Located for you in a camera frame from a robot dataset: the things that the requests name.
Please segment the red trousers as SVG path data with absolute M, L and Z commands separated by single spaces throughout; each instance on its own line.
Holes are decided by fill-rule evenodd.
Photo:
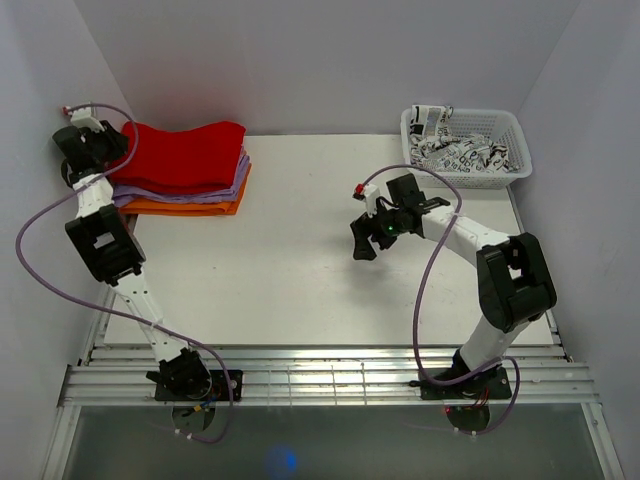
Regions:
M 138 148 L 125 167 L 110 175 L 116 184 L 162 194 L 196 194 L 232 186 L 246 128 L 230 121 L 180 132 L 127 122 L 121 133 L 139 134 Z

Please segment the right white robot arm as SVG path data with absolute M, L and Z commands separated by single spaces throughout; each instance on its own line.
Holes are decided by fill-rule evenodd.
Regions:
M 435 254 L 448 249 L 474 267 L 480 320 L 449 369 L 437 376 L 419 370 L 423 385 L 474 397 L 514 340 L 557 302 L 540 242 L 528 232 L 509 235 L 469 219 L 460 203 L 427 197 L 412 174 L 388 181 L 387 189 L 383 196 L 370 183 L 355 187 L 353 197 L 365 211 L 350 224 L 353 257 L 372 261 L 400 235 L 413 234 L 435 242 Z

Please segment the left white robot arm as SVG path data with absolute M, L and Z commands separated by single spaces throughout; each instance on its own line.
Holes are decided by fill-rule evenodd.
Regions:
M 212 376 L 188 342 L 167 333 L 164 314 L 143 271 L 146 257 L 112 200 L 106 168 L 129 152 L 129 140 L 107 121 L 74 121 L 52 136 L 64 155 L 63 177 L 77 194 L 65 231 L 92 276 L 108 285 L 136 318 L 158 369 L 147 378 L 180 398 L 199 400 Z

